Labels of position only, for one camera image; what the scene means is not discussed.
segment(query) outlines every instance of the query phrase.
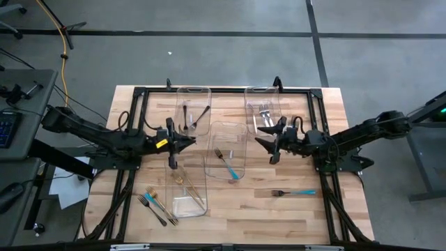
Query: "yellow cable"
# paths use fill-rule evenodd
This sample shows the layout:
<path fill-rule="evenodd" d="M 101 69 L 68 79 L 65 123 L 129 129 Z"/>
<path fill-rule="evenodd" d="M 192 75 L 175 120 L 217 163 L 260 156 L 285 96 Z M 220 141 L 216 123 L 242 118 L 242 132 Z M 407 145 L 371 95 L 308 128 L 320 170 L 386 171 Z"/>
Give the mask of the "yellow cable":
<path fill-rule="evenodd" d="M 67 56 L 67 45 L 65 44 L 65 38 L 63 38 L 62 31 L 60 30 L 60 28 L 57 25 L 57 23 L 54 20 L 54 18 L 48 13 L 47 9 L 41 4 L 41 2 L 39 0 L 36 0 L 36 2 L 43 9 L 43 11 L 45 11 L 47 16 L 51 19 L 51 21 L 53 22 L 53 24 L 56 27 L 57 31 L 59 31 L 59 34 L 61 34 L 62 43 L 63 43 L 63 56 Z M 65 94 L 66 94 L 66 96 L 65 96 L 65 107 L 67 107 L 68 106 L 68 90 L 67 90 L 67 84 L 65 82 L 65 64 L 66 64 L 66 59 L 62 58 L 61 76 L 62 76 L 63 88 L 65 89 Z"/>

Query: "computer mouse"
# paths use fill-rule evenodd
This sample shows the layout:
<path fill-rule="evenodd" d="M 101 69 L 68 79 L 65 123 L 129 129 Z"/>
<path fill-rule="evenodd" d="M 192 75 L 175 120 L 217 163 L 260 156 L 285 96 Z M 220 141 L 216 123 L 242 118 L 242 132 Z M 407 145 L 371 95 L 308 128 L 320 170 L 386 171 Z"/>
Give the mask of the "computer mouse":
<path fill-rule="evenodd" d="M 11 183 L 0 191 L 0 214 L 5 213 L 25 191 L 21 183 Z"/>

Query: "chair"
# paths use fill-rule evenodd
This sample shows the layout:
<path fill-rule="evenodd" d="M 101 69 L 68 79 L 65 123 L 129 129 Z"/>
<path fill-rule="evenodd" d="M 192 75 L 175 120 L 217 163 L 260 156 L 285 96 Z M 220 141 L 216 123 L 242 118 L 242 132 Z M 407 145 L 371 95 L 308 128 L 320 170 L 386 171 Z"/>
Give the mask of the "chair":
<path fill-rule="evenodd" d="M 13 10 L 19 10 L 21 12 L 21 14 L 25 14 L 26 13 L 26 9 L 23 8 L 23 6 L 21 4 L 11 4 L 9 6 L 0 7 L 0 16 L 5 14 L 5 13 L 9 13 L 9 12 L 11 12 Z M 10 29 L 11 31 L 13 31 L 14 37 L 16 39 L 22 39 L 23 38 L 22 33 L 19 32 L 14 27 L 12 27 L 11 25 L 6 24 L 6 23 L 0 21 L 0 26 L 4 26 L 4 27 Z"/>

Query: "yellow label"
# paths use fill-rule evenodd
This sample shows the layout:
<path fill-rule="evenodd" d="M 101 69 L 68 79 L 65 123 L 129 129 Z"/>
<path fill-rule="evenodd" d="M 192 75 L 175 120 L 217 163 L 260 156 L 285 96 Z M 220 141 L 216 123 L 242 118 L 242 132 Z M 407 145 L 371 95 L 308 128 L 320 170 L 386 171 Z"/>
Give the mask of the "yellow label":
<path fill-rule="evenodd" d="M 167 139 L 163 139 L 162 141 L 158 142 L 156 144 L 156 148 L 160 148 L 161 146 L 164 146 L 165 144 L 167 144 Z"/>

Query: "paper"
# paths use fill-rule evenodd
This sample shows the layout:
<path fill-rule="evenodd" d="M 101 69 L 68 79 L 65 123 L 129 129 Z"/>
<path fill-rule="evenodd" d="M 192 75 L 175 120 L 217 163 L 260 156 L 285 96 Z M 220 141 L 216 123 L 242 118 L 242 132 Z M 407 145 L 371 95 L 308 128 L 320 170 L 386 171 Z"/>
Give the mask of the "paper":
<path fill-rule="evenodd" d="M 88 164 L 90 158 L 76 157 L 76 159 Z M 89 197 L 89 181 L 85 178 L 80 181 L 77 175 L 73 175 L 69 178 L 57 178 L 67 177 L 72 173 L 65 171 L 64 169 L 56 167 L 51 186 L 49 187 L 50 195 L 58 195 L 61 209 L 65 209 L 83 199 Z"/>

